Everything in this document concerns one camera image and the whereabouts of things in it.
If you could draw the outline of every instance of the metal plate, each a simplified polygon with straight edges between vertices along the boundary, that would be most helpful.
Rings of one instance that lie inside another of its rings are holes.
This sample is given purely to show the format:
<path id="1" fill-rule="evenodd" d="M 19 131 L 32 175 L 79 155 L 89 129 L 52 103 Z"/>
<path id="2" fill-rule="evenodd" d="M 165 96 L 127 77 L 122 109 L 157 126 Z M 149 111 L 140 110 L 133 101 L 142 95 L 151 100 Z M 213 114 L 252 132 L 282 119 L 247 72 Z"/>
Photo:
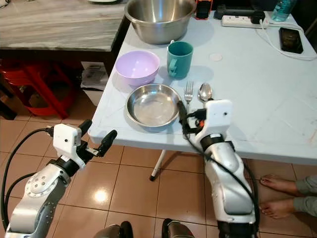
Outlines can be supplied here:
<path id="1" fill-rule="evenodd" d="M 178 93 L 164 84 L 144 85 L 128 97 L 128 116 L 142 126 L 167 125 L 178 117 L 179 100 Z"/>

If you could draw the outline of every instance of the purple bowl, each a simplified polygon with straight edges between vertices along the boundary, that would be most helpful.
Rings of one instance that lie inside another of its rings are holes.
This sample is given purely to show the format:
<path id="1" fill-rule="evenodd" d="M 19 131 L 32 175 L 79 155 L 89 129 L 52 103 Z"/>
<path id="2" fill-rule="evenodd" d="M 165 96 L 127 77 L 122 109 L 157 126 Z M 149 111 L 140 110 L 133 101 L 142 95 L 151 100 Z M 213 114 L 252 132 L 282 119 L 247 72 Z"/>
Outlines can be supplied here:
<path id="1" fill-rule="evenodd" d="M 117 59 L 115 69 L 127 84 L 141 86 L 154 80 L 159 58 L 149 51 L 130 51 Z"/>

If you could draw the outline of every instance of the bare foot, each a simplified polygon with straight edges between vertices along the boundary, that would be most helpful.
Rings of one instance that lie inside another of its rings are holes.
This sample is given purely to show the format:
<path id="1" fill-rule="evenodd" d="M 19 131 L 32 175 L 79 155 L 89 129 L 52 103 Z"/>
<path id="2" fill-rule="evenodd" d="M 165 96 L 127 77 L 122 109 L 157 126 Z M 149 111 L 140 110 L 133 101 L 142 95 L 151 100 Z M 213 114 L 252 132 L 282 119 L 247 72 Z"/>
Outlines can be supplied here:
<path id="1" fill-rule="evenodd" d="M 279 201 L 265 202 L 260 205 L 263 214 L 274 219 L 288 217 L 295 212 L 293 198 L 288 198 Z"/>
<path id="2" fill-rule="evenodd" d="M 274 190 L 286 192 L 296 197 L 303 196 L 303 194 L 297 190 L 294 181 L 283 179 L 277 175 L 265 175 L 261 178 L 260 183 Z"/>

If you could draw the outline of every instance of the metal mixing bowl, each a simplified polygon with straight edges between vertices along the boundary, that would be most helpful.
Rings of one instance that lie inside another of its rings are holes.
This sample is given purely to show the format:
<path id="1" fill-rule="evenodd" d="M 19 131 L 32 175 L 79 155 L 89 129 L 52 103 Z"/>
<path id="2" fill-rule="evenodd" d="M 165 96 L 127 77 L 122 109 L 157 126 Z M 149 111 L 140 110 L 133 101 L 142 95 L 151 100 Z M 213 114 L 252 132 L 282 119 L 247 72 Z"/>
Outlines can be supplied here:
<path id="1" fill-rule="evenodd" d="M 127 101 L 128 116 L 146 127 L 167 125 L 178 117 L 178 93 L 164 84 L 148 84 L 134 90 Z"/>
<path id="2" fill-rule="evenodd" d="M 185 34 L 195 9 L 194 0 L 130 0 L 125 15 L 142 41 L 167 44 Z"/>

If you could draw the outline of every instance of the smartphone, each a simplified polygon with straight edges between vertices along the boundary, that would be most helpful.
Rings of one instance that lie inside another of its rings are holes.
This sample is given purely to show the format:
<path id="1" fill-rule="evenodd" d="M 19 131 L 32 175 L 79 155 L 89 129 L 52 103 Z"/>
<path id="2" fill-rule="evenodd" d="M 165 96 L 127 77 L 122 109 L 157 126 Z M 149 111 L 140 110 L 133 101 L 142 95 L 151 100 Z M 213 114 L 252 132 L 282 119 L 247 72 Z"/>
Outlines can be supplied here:
<path id="1" fill-rule="evenodd" d="M 301 54 L 303 46 L 299 31 L 281 27 L 279 29 L 279 36 L 281 41 L 281 49 L 292 53 Z"/>

